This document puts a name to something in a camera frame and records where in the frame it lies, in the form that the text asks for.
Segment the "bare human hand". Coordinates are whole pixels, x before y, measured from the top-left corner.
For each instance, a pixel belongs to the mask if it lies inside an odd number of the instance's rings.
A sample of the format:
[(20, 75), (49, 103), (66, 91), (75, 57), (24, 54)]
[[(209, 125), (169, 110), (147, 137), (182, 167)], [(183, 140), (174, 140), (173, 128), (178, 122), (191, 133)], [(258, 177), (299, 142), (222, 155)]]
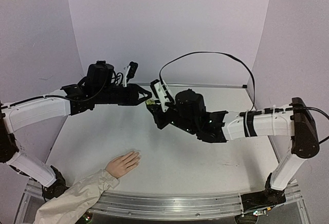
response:
[(105, 170), (113, 177), (119, 179), (135, 169), (139, 165), (140, 159), (139, 152), (130, 151), (125, 155), (111, 160), (105, 167)]

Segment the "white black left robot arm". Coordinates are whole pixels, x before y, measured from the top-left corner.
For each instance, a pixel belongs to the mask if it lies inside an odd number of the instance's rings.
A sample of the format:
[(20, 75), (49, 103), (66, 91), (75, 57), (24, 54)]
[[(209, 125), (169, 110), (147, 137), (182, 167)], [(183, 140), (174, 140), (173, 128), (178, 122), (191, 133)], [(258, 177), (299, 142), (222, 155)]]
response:
[(137, 68), (137, 63), (130, 62), (125, 73), (115, 73), (113, 65), (97, 61), (88, 67), (87, 75), (77, 84), (63, 86), (50, 94), (1, 104), (1, 163), (40, 183), (44, 199), (66, 201), (69, 189), (60, 171), (27, 155), (17, 142), (15, 131), (51, 118), (81, 114), (93, 110), (97, 104), (141, 104), (152, 94), (138, 84), (129, 83)]

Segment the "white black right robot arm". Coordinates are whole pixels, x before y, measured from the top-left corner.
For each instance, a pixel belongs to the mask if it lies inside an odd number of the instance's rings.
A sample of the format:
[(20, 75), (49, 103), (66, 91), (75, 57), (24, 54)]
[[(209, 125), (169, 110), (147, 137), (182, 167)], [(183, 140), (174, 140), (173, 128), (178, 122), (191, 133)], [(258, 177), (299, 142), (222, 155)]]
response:
[(243, 213), (254, 213), (286, 202), (285, 189), (301, 165), (319, 153), (315, 120), (301, 98), (287, 107), (270, 107), (245, 112), (207, 112), (204, 98), (191, 89), (179, 92), (174, 102), (160, 95), (146, 101), (159, 129), (173, 125), (207, 143), (262, 136), (287, 136), (291, 145), (276, 169), (267, 177), (265, 188), (241, 195)]

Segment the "yellow nail polish bottle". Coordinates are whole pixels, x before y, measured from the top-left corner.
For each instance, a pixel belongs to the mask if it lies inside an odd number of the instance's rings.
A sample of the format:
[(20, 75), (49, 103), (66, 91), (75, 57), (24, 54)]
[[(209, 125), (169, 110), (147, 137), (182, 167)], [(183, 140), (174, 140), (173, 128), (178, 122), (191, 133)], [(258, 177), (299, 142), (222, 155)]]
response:
[(155, 105), (156, 103), (153, 99), (149, 99), (149, 100), (145, 101), (145, 104), (146, 104), (146, 106), (149, 106), (149, 105)]

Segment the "beige sleeved forearm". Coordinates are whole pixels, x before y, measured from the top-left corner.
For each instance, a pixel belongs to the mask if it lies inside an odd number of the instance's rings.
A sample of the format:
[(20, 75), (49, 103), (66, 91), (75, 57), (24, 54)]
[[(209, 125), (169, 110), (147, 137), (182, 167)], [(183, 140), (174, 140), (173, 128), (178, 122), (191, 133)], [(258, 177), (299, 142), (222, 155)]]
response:
[(99, 170), (43, 204), (36, 212), (34, 223), (76, 223), (103, 192), (118, 184), (117, 178), (106, 170)]

